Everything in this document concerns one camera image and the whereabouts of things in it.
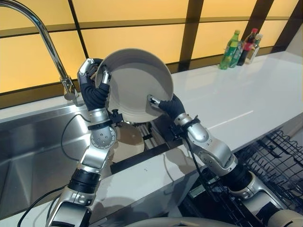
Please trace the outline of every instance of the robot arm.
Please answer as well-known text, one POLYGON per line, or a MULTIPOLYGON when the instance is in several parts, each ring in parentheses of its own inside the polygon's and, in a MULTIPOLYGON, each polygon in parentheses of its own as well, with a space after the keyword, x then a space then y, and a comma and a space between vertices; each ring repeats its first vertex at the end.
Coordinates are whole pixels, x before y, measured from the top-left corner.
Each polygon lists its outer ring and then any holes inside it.
POLYGON ((46 227, 86 227, 89 225, 90 206, 102 179, 109 149, 116 141, 116 132, 105 108, 109 91, 110 73, 106 67, 97 67, 101 59, 86 59, 78 72, 78 80, 83 100, 88 108, 91 131, 90 145, 78 163, 69 184, 64 188, 57 201, 46 227), (90 77, 95 72, 103 74, 102 83, 95 88, 90 77))
POLYGON ((251 171, 247 171, 229 147, 215 138, 199 119, 185 113, 182 102, 173 96, 171 101, 161 101, 148 95, 150 104, 165 111, 174 123, 186 132, 186 141, 193 152, 229 188, 231 194, 243 199, 243 204, 260 221, 269 227, 297 227, 303 216, 286 210, 287 207, 251 171))

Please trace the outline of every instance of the white bowl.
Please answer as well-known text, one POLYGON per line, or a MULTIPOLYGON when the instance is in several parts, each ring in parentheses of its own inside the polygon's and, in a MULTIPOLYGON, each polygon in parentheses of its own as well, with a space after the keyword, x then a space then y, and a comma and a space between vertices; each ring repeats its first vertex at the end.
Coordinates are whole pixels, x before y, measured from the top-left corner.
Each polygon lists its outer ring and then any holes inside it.
POLYGON ((166 65, 155 55, 140 49, 122 49, 108 55, 101 63, 96 86, 102 80, 101 67, 111 72, 108 109, 118 109, 129 122, 148 122, 163 112, 153 108, 147 95, 171 100, 173 82, 166 65))

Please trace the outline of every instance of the backsplash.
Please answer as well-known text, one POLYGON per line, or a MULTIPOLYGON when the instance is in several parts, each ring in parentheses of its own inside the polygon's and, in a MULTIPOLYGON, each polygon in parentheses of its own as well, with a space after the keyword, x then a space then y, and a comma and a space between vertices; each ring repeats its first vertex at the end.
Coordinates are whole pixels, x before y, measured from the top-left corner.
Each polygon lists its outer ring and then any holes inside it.
MULTIPOLYGON (((244 38, 252 27, 258 28, 264 35, 261 54, 282 51, 302 23, 302 0, 19 1, 45 23, 72 79, 87 57, 105 58, 129 47, 157 55, 172 73, 216 64, 235 29, 244 38)), ((0 108, 4 108, 9 106, 3 104, 7 96, 20 89, 54 86, 59 73, 25 16, 0 7, 0 21, 0 108)), ((63 94, 63 89, 57 90, 48 89, 48 97, 63 94)))

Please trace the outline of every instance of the green bottle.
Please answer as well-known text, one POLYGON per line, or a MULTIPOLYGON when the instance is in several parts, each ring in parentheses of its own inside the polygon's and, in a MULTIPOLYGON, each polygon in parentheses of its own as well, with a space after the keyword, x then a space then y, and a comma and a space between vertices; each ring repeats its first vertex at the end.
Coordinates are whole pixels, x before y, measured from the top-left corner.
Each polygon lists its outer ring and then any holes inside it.
POLYGON ((222 70, 227 69, 232 61, 232 57, 235 54, 237 46, 238 46, 239 33, 240 33, 240 30, 235 30, 234 35, 232 36, 232 38, 230 39, 230 41, 228 42, 228 44, 226 46, 223 58, 219 65, 219 68, 222 70))
POLYGON ((242 51, 243 51, 243 45, 244 45, 243 41, 240 41, 238 43, 237 50, 236 50, 235 54, 232 57, 232 61, 231 61, 231 64, 229 65, 229 68, 235 68, 236 67, 236 65, 238 63, 238 60, 239 60, 239 58, 242 54, 242 51))

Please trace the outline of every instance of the chrome faucet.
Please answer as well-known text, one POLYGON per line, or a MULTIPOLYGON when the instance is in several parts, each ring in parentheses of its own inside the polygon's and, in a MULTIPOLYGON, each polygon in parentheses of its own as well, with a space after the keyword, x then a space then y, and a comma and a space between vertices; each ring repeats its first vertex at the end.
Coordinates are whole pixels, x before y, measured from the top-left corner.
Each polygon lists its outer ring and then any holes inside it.
POLYGON ((53 45, 52 39, 49 36, 48 31, 46 30, 46 27, 41 21, 41 19, 28 7, 14 0, 0 0, 0 7, 1 6, 8 7, 22 13, 34 23, 48 49, 49 54, 52 57, 53 62, 56 65, 56 68, 58 69, 58 72, 60 74, 60 81, 65 89, 64 98, 66 100, 73 101, 77 105, 77 97, 79 96, 79 94, 71 78, 67 75, 59 58, 59 55, 55 49, 55 46, 53 45))

